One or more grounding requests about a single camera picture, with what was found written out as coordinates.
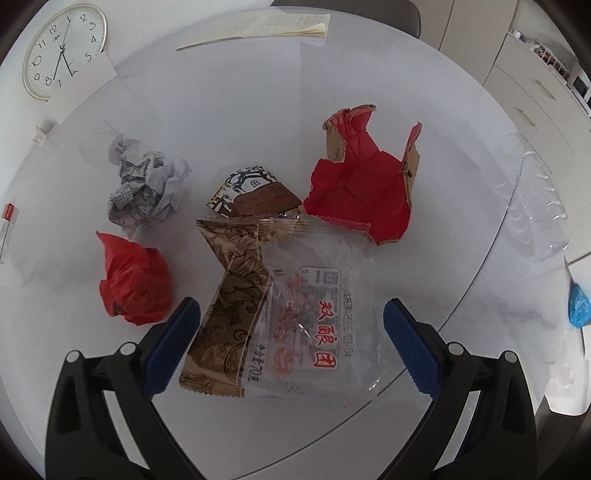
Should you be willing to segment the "white round wall clock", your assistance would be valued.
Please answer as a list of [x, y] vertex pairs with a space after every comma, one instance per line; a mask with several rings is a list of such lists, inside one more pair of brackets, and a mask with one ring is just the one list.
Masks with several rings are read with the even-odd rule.
[[103, 52], [108, 23], [103, 11], [78, 3], [53, 15], [30, 43], [22, 67], [30, 97], [48, 101], [66, 80]]

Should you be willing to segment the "white drawer cabinet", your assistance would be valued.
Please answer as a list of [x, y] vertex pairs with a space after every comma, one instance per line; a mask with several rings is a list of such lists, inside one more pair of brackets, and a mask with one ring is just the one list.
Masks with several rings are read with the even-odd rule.
[[551, 67], [508, 34], [484, 87], [558, 186], [580, 191], [590, 184], [590, 119]]

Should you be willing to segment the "black white crumpled paper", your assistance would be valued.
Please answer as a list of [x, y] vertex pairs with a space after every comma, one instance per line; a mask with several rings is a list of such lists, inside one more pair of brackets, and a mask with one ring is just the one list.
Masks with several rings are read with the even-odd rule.
[[108, 219], [128, 238], [140, 226], [152, 226], [178, 209], [191, 168], [168, 162], [162, 152], [140, 152], [140, 141], [123, 134], [109, 146], [109, 162], [118, 167], [120, 185], [109, 195]]

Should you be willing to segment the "clear brown snack wrapper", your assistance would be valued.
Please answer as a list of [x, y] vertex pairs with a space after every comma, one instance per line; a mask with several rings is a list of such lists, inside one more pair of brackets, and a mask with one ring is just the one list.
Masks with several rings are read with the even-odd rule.
[[310, 217], [207, 219], [223, 275], [180, 385], [221, 397], [370, 398], [387, 372], [372, 244]]

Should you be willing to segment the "cream paper booklet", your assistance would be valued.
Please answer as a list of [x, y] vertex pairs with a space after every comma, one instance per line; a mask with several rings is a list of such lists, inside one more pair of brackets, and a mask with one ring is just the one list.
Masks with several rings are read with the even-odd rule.
[[329, 14], [291, 14], [271, 12], [245, 14], [215, 21], [211, 26], [178, 47], [191, 47], [249, 38], [311, 37], [325, 38], [329, 31]]

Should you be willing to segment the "red brown torn cardboard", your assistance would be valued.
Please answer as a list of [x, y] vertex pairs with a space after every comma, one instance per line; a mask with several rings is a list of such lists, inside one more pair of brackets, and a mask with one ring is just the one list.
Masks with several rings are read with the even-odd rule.
[[368, 131], [376, 107], [342, 109], [325, 120], [327, 155], [311, 173], [304, 211], [331, 223], [368, 233], [377, 245], [406, 234], [420, 154], [420, 123], [409, 133], [402, 158], [381, 149]]

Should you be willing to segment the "black white brown packet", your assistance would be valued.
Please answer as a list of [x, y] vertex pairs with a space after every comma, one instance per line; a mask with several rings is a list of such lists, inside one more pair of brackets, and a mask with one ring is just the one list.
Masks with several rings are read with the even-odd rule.
[[224, 218], [297, 216], [301, 200], [263, 166], [235, 170], [207, 202]]

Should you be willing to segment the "clear plastic bottle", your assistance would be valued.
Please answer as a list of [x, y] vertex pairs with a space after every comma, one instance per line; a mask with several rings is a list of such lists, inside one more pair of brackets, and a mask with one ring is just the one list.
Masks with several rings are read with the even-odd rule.
[[492, 155], [484, 176], [501, 207], [499, 232], [539, 263], [563, 254], [570, 243], [568, 215], [544, 161], [518, 133], [495, 142]]

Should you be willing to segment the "dark grey chair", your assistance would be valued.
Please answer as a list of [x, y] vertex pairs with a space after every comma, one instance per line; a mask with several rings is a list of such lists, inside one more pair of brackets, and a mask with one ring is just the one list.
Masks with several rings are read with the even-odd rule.
[[421, 14], [409, 0], [276, 0], [273, 7], [307, 7], [332, 10], [374, 20], [419, 38]]

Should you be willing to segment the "red crumpled paper ball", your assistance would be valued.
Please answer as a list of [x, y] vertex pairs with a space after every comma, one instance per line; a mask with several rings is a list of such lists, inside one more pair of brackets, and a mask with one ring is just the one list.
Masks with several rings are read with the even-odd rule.
[[105, 278], [99, 294], [110, 317], [143, 326], [162, 321], [172, 303], [167, 263], [156, 248], [97, 232], [104, 248]]

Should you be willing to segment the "white card on wall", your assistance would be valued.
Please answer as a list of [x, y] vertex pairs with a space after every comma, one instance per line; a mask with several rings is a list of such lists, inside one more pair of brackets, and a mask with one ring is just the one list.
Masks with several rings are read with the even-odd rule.
[[67, 77], [46, 103], [50, 119], [63, 123], [94, 93], [116, 76], [107, 53], [100, 53], [73, 77]]

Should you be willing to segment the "blue plastic bag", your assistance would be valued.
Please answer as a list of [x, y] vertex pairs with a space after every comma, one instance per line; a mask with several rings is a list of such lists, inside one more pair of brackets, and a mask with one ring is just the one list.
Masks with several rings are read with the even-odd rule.
[[568, 317], [572, 326], [581, 329], [590, 322], [591, 303], [579, 284], [570, 282], [568, 297]]

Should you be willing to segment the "small red white tube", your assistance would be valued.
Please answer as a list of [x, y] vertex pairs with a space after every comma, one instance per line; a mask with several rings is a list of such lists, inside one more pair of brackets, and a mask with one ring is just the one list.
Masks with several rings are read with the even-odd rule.
[[14, 232], [20, 210], [12, 203], [8, 202], [4, 206], [1, 216], [1, 234], [0, 234], [0, 262], [6, 263], [8, 260], [8, 249], [11, 236]]

